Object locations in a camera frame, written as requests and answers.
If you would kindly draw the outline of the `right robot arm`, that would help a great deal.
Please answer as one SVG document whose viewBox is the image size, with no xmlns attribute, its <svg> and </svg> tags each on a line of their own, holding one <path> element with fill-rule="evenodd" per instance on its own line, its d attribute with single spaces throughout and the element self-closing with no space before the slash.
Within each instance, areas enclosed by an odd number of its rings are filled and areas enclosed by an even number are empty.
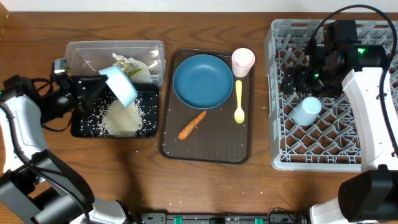
<svg viewBox="0 0 398 224">
<path fill-rule="evenodd" d="M 361 173 L 343 182 L 337 198 L 314 205 L 311 223 L 371 223 L 397 219 L 397 114 L 391 96 L 391 57 L 362 44 L 353 20 L 322 24 L 324 44 L 307 45 L 308 65 L 289 67 L 286 95 L 348 97 L 361 148 Z"/>
</svg>

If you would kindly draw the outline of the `light blue bowl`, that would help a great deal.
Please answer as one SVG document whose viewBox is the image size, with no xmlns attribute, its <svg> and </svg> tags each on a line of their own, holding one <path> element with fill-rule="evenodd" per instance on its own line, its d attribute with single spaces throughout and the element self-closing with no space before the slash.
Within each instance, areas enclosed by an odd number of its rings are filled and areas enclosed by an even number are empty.
<svg viewBox="0 0 398 224">
<path fill-rule="evenodd" d="M 137 90 L 130 79 L 117 66 L 104 68 L 98 71 L 100 75 L 106 75 L 106 84 L 118 98 L 121 104 L 127 108 L 137 98 Z"/>
</svg>

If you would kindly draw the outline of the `light blue cup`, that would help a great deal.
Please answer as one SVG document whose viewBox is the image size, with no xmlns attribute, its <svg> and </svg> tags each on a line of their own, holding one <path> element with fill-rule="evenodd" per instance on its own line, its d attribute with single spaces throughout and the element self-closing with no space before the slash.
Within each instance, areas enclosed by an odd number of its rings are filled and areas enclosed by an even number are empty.
<svg viewBox="0 0 398 224">
<path fill-rule="evenodd" d="M 313 96 L 306 97 L 296 107 L 293 121 L 301 126 L 311 125 L 322 110 L 321 101 Z"/>
</svg>

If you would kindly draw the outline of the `white tissue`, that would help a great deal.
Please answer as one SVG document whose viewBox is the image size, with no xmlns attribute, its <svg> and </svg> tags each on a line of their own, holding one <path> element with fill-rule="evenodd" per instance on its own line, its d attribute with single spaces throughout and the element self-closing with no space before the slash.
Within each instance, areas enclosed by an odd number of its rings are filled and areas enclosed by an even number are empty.
<svg viewBox="0 0 398 224">
<path fill-rule="evenodd" d="M 145 63 L 115 53 L 112 53 L 112 57 L 116 60 L 113 66 L 118 67 L 132 82 L 152 83 L 149 67 Z"/>
</svg>

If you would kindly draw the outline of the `pink plastic cup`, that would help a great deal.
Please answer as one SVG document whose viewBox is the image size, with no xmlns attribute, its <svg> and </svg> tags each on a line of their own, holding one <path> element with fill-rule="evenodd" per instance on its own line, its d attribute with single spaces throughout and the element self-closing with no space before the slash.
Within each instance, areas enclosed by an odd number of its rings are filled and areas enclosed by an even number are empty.
<svg viewBox="0 0 398 224">
<path fill-rule="evenodd" d="M 233 75 L 238 78 L 245 77 L 256 61 L 256 57 L 250 49 L 236 49 L 231 57 Z"/>
</svg>

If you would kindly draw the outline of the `yellow green snack wrapper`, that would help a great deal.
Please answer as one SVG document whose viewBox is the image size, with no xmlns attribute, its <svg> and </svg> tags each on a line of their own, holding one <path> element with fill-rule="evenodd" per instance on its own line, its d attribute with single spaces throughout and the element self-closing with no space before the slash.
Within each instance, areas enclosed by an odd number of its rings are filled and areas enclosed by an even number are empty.
<svg viewBox="0 0 398 224">
<path fill-rule="evenodd" d="M 114 63 L 113 66 L 118 67 L 127 77 L 131 77 L 142 70 L 142 67 L 140 66 L 135 66 L 133 64 L 125 63 L 122 61 Z"/>
</svg>

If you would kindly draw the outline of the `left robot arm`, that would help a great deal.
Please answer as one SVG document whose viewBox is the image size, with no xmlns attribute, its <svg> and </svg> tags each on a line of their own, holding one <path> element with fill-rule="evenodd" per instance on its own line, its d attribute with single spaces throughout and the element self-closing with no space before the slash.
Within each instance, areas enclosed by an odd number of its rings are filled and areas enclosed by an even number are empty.
<svg viewBox="0 0 398 224">
<path fill-rule="evenodd" d="M 42 130 L 71 110 L 87 112 L 105 86 L 106 74 L 69 76 L 64 70 L 48 80 L 14 75 L 4 81 L 1 202 L 24 223 L 136 222 L 121 202 L 95 197 L 85 179 L 49 151 Z"/>
</svg>

